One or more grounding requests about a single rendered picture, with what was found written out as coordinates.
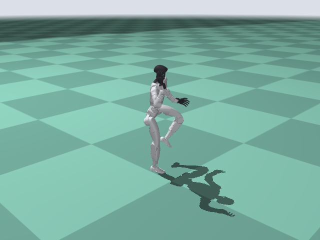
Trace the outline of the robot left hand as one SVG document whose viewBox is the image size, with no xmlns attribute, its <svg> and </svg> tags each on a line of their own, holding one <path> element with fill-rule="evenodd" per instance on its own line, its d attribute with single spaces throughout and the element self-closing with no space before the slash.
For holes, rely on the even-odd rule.
<svg viewBox="0 0 320 240">
<path fill-rule="evenodd" d="M 179 99 L 179 98 L 175 98 L 175 99 L 178 100 L 177 103 L 182 104 L 182 105 L 184 105 L 184 106 L 186 106 L 186 105 L 188 106 L 188 104 L 189 104 L 188 102 L 190 102 L 190 101 L 187 100 L 188 98 L 180 98 L 180 99 Z M 188 101 L 188 102 L 187 102 L 187 101 Z M 188 104 L 187 104 L 187 103 L 188 103 Z M 185 104 L 186 104 L 186 105 L 185 105 Z M 187 106 L 186 106 L 186 107 L 187 107 Z"/>
</svg>

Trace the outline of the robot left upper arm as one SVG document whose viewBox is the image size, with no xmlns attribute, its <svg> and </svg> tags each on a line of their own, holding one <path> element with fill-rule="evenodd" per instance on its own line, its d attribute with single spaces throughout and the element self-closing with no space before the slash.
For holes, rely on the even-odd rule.
<svg viewBox="0 0 320 240">
<path fill-rule="evenodd" d="M 164 79 L 166 81 L 166 88 L 167 88 L 167 77 L 165 77 Z M 168 96 L 169 94 L 170 94 L 170 90 L 167 88 L 165 96 Z"/>
</svg>

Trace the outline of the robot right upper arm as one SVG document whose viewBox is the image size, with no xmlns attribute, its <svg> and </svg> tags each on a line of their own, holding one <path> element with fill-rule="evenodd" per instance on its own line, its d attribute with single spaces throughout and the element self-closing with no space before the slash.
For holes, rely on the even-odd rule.
<svg viewBox="0 0 320 240">
<path fill-rule="evenodd" d="M 158 95 L 159 95 L 159 89 L 156 87 L 156 86 L 153 86 L 152 88 L 151 88 L 151 91 L 150 91 L 150 93 L 151 93 L 151 95 L 152 95 L 152 101 L 153 101 L 153 103 L 155 102 L 155 100 L 157 99 L 157 97 L 158 97 Z M 155 108 L 161 108 L 161 106 L 162 106 L 162 103 L 161 102 L 158 102 L 157 103 L 157 105 L 156 106 L 154 106 Z"/>
</svg>

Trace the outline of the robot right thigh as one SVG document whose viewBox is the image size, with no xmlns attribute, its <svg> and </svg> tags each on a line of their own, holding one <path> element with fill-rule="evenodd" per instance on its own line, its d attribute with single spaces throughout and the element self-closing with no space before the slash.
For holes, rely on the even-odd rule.
<svg viewBox="0 0 320 240">
<path fill-rule="evenodd" d="M 147 114 L 146 118 L 143 120 L 144 124 L 146 126 L 150 126 L 149 127 L 149 133 L 152 137 L 152 140 L 153 140 L 153 144 L 157 147 L 160 146 L 160 131 L 159 131 L 159 127 L 158 127 L 158 124 L 155 120 L 154 117 L 151 116 L 151 114 Z M 152 144 L 151 143 L 151 144 Z"/>
</svg>

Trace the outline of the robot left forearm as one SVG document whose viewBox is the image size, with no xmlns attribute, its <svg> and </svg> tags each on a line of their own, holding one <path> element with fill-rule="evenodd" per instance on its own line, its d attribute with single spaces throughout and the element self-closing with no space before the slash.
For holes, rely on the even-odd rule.
<svg viewBox="0 0 320 240">
<path fill-rule="evenodd" d="M 173 97 L 173 95 L 171 94 L 171 92 L 169 91 L 169 95 L 166 95 L 166 97 L 171 101 L 171 102 L 174 102 L 174 103 L 178 103 L 178 99 L 176 99 L 175 97 Z"/>
</svg>

